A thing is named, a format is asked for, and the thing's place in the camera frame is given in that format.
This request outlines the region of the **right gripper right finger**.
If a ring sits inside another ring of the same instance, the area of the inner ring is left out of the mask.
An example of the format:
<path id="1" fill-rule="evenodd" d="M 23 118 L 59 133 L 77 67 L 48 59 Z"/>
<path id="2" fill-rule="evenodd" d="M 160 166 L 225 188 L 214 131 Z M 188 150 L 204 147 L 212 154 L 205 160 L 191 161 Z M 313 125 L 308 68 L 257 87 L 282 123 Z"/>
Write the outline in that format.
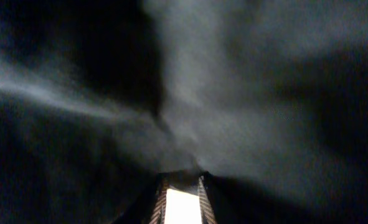
<path id="1" fill-rule="evenodd" d="M 201 211 L 201 223 L 202 224 L 217 224 L 214 210 L 209 201 L 206 187 L 204 185 L 204 176 L 200 176 L 198 180 L 197 193 L 199 196 L 199 205 Z"/>

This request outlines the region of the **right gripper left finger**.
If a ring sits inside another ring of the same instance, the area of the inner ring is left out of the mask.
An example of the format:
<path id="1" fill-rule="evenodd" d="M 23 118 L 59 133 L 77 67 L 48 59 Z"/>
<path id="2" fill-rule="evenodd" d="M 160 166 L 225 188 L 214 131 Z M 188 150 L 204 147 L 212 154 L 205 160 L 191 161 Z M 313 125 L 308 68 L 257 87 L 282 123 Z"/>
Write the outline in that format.
<path id="1" fill-rule="evenodd" d="M 163 178 L 156 191 L 156 201 L 153 206 L 149 224 L 164 224 L 166 216 L 167 190 L 169 183 L 167 178 Z"/>

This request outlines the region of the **black shorts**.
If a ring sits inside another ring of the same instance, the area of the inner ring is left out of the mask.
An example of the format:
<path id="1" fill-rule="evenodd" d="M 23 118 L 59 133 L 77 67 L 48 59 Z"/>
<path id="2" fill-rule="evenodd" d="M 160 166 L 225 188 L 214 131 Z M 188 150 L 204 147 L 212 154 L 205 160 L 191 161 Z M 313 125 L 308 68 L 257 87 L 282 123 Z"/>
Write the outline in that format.
<path id="1" fill-rule="evenodd" d="M 0 223 L 368 223 L 368 1 L 0 1 Z"/>

